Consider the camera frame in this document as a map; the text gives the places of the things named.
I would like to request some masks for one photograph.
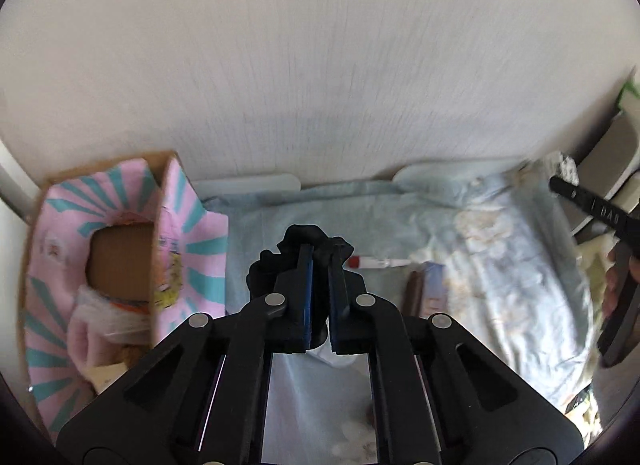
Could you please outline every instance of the hand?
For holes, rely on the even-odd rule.
[[[615,247],[609,252],[607,258],[609,261],[615,261]],[[629,259],[629,273],[636,282],[640,283],[640,260],[635,257]],[[615,266],[609,268],[606,273],[607,288],[604,291],[604,300],[602,301],[602,315],[609,318],[618,305],[618,296],[616,289],[618,288],[618,271]]]

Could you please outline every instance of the yellow cartoon character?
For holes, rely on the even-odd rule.
[[[160,275],[158,275],[158,286],[154,292],[154,303],[156,308],[168,308],[178,301],[180,290],[182,289],[182,261],[180,254],[169,252],[169,267],[164,270],[162,265],[157,265]]]

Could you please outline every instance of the wall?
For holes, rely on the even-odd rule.
[[[571,149],[639,30],[635,0],[7,0],[0,137],[36,180],[158,148],[305,184]]]

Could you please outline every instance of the silver screw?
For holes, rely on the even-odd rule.
[[[202,328],[207,325],[207,322],[209,322],[209,317],[206,313],[194,313],[189,318],[189,326],[192,328]]]
[[[264,302],[269,306],[280,306],[281,304],[284,304],[284,295],[277,292],[270,293],[264,298]]]
[[[373,306],[374,304],[376,304],[376,298],[368,293],[361,293],[356,297],[356,302],[360,306]]]
[[[438,313],[431,318],[431,322],[436,328],[448,328],[451,326],[451,318],[449,315],[445,315],[443,313]]]

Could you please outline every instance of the wrinkled fabric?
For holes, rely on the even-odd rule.
[[[577,393],[593,315],[566,219],[546,185],[534,165],[471,182],[425,176],[211,200],[207,208],[230,222],[226,308],[235,313],[249,300],[244,279],[261,250],[276,251],[291,224],[316,224],[350,242],[355,254],[445,265],[449,313],[560,408]],[[359,272],[371,293],[399,305],[411,270]],[[278,355],[263,460],[368,459],[370,442],[344,430],[367,424],[367,374],[363,355],[341,369],[308,355]]]

